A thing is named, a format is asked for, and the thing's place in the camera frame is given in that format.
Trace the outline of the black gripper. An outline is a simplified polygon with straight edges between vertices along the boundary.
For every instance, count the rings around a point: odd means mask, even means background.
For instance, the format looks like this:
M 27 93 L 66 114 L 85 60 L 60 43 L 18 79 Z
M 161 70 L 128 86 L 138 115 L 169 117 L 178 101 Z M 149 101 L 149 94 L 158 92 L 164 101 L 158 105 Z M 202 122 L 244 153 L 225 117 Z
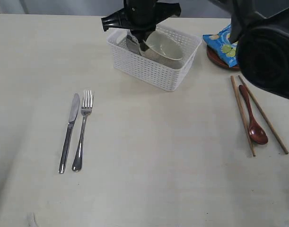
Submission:
M 146 51 L 147 38 L 155 31 L 156 24 L 171 16 L 180 16 L 179 3 L 165 3 L 157 0 L 125 0 L 123 8 L 113 14 L 101 18 L 103 30 L 109 28 L 129 29 L 127 39 L 140 45 L 141 51 Z

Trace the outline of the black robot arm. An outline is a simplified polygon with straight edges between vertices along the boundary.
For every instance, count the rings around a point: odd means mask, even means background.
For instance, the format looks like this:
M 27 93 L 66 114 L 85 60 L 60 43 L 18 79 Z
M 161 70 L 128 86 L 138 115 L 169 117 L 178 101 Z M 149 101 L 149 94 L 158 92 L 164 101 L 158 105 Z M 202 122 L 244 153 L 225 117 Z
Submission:
M 231 43 L 243 76 L 254 86 L 289 99 L 289 2 L 278 0 L 216 0 L 231 15 Z M 128 29 L 140 49 L 158 23 L 180 16 L 178 3 L 126 0 L 123 8 L 101 19 L 104 30 Z

